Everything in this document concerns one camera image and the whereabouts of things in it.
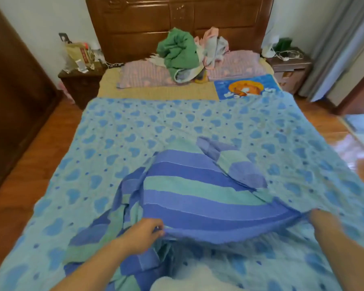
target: carved wooden headboard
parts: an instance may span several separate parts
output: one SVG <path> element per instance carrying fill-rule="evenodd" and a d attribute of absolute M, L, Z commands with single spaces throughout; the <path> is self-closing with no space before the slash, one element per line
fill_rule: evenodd
<path fill-rule="evenodd" d="M 260 52 L 274 0 L 86 0 L 107 62 L 156 51 L 177 27 L 194 37 L 215 26 L 231 50 Z"/>

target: blue striped cloth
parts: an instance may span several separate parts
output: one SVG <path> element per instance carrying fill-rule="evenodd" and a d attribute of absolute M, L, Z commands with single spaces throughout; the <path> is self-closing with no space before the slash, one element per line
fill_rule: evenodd
<path fill-rule="evenodd" d="M 188 238 L 218 249 L 291 226 L 303 215 L 269 194 L 262 173 L 235 146 L 180 138 L 127 175 L 112 208 L 73 237 L 63 262 L 66 275 L 142 217 L 161 218 L 166 235 L 128 257 L 107 290 L 149 290 L 172 267 L 170 241 Z"/>

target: nightstand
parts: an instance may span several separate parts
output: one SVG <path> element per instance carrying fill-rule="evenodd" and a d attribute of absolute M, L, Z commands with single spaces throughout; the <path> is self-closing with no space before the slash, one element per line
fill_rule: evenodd
<path fill-rule="evenodd" d="M 81 73 L 78 70 L 73 70 L 71 73 L 61 71 L 58 77 L 77 106 L 83 110 L 90 100 L 97 97 L 100 81 L 105 70 L 105 68 L 89 69 L 87 73 Z"/>
<path fill-rule="evenodd" d="M 299 48 L 292 47 L 291 50 L 300 51 L 304 57 L 302 59 L 290 59 L 288 61 L 274 57 L 268 58 L 267 62 L 274 70 L 274 77 L 283 91 L 294 95 L 301 88 L 303 82 L 311 72 L 313 60 Z"/>

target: curtain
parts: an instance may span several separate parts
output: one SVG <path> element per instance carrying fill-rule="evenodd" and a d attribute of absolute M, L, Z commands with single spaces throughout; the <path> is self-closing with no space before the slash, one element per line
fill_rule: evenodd
<path fill-rule="evenodd" d="M 314 68 L 299 95 L 314 102 L 323 98 L 364 47 L 364 0 L 341 0 L 315 46 Z"/>

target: wooden door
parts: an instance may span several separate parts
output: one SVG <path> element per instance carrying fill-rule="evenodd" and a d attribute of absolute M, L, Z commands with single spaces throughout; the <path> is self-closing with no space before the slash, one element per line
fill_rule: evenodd
<path fill-rule="evenodd" d="M 53 83 L 0 12 L 0 184 L 58 98 Z"/>
<path fill-rule="evenodd" d="M 364 114 L 364 78 L 334 110 L 335 114 Z"/>

